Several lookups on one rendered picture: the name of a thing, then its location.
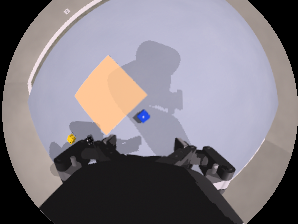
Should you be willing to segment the tan flat mat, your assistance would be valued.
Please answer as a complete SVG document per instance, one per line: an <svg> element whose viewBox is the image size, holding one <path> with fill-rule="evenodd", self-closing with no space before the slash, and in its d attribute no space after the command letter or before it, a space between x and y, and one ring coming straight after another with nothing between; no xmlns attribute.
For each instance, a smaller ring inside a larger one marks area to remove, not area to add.
<svg viewBox="0 0 298 224"><path fill-rule="evenodd" d="M107 56L75 94L107 135L147 94Z"/></svg>

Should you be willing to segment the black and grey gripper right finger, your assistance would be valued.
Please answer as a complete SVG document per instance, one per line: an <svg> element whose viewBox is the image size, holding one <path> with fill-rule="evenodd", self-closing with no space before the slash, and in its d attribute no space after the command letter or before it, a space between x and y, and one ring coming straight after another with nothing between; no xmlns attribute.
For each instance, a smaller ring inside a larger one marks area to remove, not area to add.
<svg viewBox="0 0 298 224"><path fill-rule="evenodd" d="M183 165L190 169L193 165L199 165L203 175L212 182L222 195L235 173L235 167L210 146L204 146L202 150L197 150L196 146L186 143L181 138L175 138L174 152L167 157L159 158L155 162Z"/></svg>

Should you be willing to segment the black die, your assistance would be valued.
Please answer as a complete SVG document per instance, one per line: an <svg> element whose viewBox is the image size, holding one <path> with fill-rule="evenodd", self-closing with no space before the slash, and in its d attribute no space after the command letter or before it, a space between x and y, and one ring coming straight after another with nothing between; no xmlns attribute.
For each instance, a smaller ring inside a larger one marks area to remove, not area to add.
<svg viewBox="0 0 298 224"><path fill-rule="evenodd" d="M90 137L87 137L84 140L87 140L88 141L88 144L93 144L93 142L94 142L91 136Z"/></svg>

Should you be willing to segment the blue die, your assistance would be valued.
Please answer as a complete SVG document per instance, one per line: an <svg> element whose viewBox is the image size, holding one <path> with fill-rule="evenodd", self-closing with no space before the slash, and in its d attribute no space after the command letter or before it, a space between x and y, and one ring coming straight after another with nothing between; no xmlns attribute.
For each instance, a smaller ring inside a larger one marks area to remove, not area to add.
<svg viewBox="0 0 298 224"><path fill-rule="evenodd" d="M150 115L145 110L143 110L140 114L137 115L137 117L140 119L142 123L144 123L146 120L150 118Z"/></svg>

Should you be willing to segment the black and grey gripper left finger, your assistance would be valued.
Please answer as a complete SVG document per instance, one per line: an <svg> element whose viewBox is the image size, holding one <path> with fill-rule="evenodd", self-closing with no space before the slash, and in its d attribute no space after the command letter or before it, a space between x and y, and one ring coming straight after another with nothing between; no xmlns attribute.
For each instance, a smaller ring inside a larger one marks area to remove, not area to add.
<svg viewBox="0 0 298 224"><path fill-rule="evenodd" d="M113 134L101 141L94 141L93 144L88 144L87 140L79 140L54 158L54 163L62 183L64 183L76 170L88 165L91 161L90 159L94 159L96 162L131 160L125 154L120 154L116 150L116 147L116 135Z"/></svg>

